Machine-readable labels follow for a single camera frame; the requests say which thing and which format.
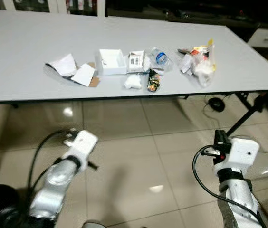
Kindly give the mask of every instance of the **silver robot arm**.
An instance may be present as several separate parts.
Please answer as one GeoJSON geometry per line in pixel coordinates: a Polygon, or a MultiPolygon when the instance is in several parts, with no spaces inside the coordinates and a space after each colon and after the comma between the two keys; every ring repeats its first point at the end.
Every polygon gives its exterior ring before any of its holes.
{"type": "MultiPolygon", "coordinates": [[[[253,164],[259,145],[249,139],[229,139],[224,131],[216,130],[214,146],[201,152],[213,156],[214,174],[219,178],[220,196],[232,200],[258,213],[258,202],[252,194],[251,183],[243,175],[253,164]]],[[[247,210],[218,199],[224,228],[262,228],[259,221],[247,210]]]]}
{"type": "Polygon", "coordinates": [[[97,141],[98,138],[88,131],[80,131],[72,143],[68,142],[69,150],[61,162],[48,169],[44,185],[31,203],[28,227],[54,227],[67,189],[73,177],[90,165],[88,156],[97,141]]]}

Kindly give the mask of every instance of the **small box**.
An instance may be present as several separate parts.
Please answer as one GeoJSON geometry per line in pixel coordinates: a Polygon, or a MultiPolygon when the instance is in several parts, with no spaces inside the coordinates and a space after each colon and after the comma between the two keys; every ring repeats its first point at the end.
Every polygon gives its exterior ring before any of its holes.
{"type": "Polygon", "coordinates": [[[130,52],[128,72],[144,72],[144,51],[130,52]]]}
{"type": "Polygon", "coordinates": [[[100,60],[103,75],[125,75],[127,66],[122,51],[101,49],[100,60]]]}

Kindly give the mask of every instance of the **blue label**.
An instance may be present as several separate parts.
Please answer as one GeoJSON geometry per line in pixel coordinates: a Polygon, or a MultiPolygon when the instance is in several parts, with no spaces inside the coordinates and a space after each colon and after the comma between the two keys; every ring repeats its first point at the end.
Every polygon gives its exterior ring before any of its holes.
{"type": "Polygon", "coordinates": [[[160,64],[160,63],[159,63],[159,59],[160,59],[160,57],[165,56],[165,55],[166,55],[166,54],[163,53],[163,52],[159,53],[159,54],[157,55],[157,57],[156,57],[156,62],[157,62],[158,64],[160,64]]]}

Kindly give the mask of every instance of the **drawer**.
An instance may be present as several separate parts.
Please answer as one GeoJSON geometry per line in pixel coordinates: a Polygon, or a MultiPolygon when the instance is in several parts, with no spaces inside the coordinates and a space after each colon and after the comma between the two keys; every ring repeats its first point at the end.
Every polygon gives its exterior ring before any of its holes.
{"type": "Polygon", "coordinates": [[[252,35],[248,44],[252,47],[268,48],[268,29],[259,28],[252,35]]]}

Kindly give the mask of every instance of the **white table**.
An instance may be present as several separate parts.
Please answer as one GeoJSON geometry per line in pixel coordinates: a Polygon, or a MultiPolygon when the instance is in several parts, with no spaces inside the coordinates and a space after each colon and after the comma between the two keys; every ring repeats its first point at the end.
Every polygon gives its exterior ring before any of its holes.
{"type": "Polygon", "coordinates": [[[227,27],[145,19],[98,18],[0,10],[0,103],[68,99],[102,99],[221,92],[268,91],[268,62],[227,27]],[[178,69],[178,48],[206,44],[213,38],[217,71],[212,84],[200,88],[178,69]],[[126,90],[125,75],[99,76],[97,88],[62,79],[44,63],[72,53],[81,65],[99,49],[161,48],[174,61],[155,93],[126,90]]]}

